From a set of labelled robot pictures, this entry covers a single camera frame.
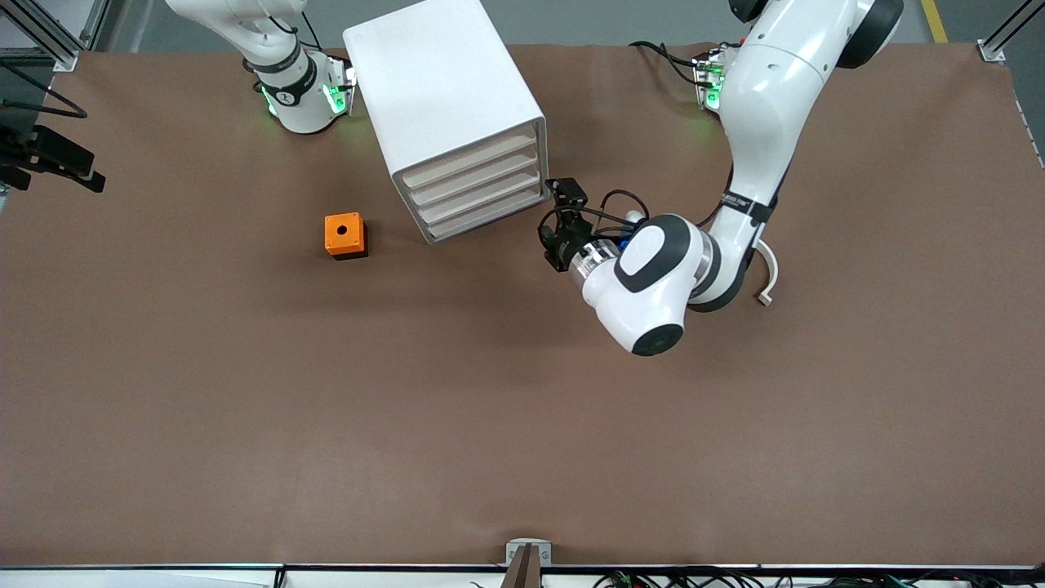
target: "table surface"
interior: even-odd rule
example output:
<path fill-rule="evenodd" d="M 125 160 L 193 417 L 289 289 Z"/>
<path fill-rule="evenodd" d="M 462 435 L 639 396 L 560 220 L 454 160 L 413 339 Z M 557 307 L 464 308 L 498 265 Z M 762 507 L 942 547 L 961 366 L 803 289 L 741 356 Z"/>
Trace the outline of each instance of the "table surface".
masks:
<path fill-rule="evenodd" d="M 553 175 L 703 217 L 729 170 L 632 48 L 517 46 Z M 103 194 L 0 215 L 0 562 L 1032 564 L 1045 178 L 1003 67 L 838 71 L 741 296 L 624 353 L 532 209 L 425 244 L 365 116 L 295 136 L 231 54 L 85 54 Z M 372 254 L 334 262 L 325 214 Z"/>

